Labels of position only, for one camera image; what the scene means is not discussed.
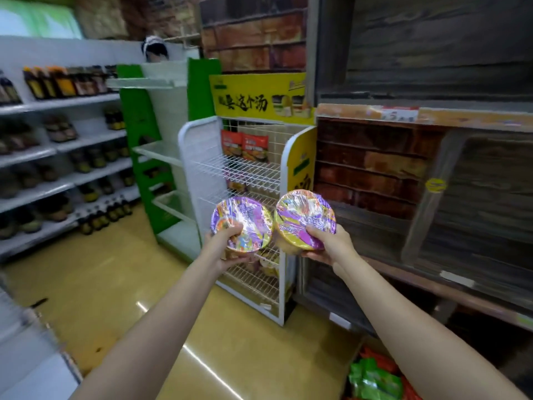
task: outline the yellow round sticker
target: yellow round sticker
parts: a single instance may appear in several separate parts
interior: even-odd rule
[[[432,194],[440,194],[444,189],[448,187],[448,184],[444,180],[438,178],[430,178],[426,181],[426,189]]]

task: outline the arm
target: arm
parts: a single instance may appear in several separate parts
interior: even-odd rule
[[[217,278],[241,257],[222,261],[232,227],[208,238],[180,280],[113,347],[74,392],[72,400],[155,399]]]
[[[308,232],[320,239],[326,250],[303,255],[333,266],[423,399],[527,399],[481,355],[366,263],[342,226],[337,225],[335,235],[312,227]]]

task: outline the hand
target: hand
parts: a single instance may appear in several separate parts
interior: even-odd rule
[[[350,234],[340,224],[337,224],[335,234],[313,226],[306,226],[305,229],[310,235],[320,240],[325,249],[322,251],[304,251],[302,256],[331,265],[336,274],[338,274],[339,266],[345,263],[347,259],[359,256],[356,249],[353,248]]]
[[[212,235],[207,233],[205,235],[205,244],[203,245],[200,257],[202,257],[208,264],[214,264],[217,270],[222,274],[228,268],[240,263],[248,262],[252,259],[251,254],[240,255],[238,258],[230,260],[222,260],[221,256],[228,246],[228,240],[231,236],[239,234],[243,231],[243,225],[229,227],[220,230],[217,234]]]

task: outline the yellow sign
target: yellow sign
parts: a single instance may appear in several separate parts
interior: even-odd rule
[[[215,112],[223,118],[315,123],[315,109],[305,99],[305,73],[222,74],[209,81]]]
[[[316,158],[316,127],[296,137],[287,159],[287,191],[313,189]]]
[[[426,189],[432,194],[440,194],[448,187],[446,181],[438,178],[430,178],[426,181]]]

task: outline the left arm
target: left arm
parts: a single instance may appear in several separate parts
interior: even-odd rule
[[[155,399],[217,278],[248,258],[222,261],[232,227],[210,238],[180,280],[111,349],[72,400]]]

